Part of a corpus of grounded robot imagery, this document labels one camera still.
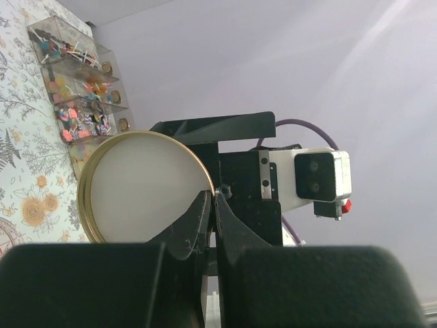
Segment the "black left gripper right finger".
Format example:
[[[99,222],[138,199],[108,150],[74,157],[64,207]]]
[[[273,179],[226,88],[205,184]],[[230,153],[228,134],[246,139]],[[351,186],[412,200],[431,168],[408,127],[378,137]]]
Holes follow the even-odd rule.
[[[425,327],[398,259],[380,247],[272,246],[215,200],[224,327]]]

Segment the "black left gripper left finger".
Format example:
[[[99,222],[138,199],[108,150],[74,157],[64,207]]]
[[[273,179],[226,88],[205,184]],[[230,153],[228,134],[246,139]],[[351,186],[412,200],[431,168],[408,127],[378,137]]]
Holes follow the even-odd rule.
[[[2,327],[203,327],[202,191],[148,243],[28,243],[1,259]]]

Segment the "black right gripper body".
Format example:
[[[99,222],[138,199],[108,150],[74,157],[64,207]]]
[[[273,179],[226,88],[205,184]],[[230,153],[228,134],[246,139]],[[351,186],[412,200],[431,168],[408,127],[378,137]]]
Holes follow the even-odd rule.
[[[214,202],[216,247],[210,251],[208,275],[219,274],[223,255],[237,257],[241,250],[282,246],[282,214],[277,165],[270,148],[218,154],[221,184]]]

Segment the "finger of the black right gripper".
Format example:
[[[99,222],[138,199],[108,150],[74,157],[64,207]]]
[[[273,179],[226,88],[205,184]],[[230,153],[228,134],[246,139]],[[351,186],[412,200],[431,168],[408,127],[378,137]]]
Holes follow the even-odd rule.
[[[183,144],[261,139],[276,135],[275,116],[271,111],[158,122],[151,130]]]

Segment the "round wooden jar lid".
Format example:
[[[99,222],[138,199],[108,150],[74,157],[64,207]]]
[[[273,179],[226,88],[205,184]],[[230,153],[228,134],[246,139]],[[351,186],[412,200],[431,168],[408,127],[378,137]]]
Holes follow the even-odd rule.
[[[172,226],[213,181],[199,157],[151,131],[102,142],[83,166],[77,206],[93,243],[144,243]]]

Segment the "clear acrylic candy organizer box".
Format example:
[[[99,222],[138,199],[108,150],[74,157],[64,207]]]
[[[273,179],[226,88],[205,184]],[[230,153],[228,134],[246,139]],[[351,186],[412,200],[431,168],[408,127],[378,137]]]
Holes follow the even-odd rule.
[[[106,139],[130,129],[113,52],[58,16],[27,28],[75,176]]]

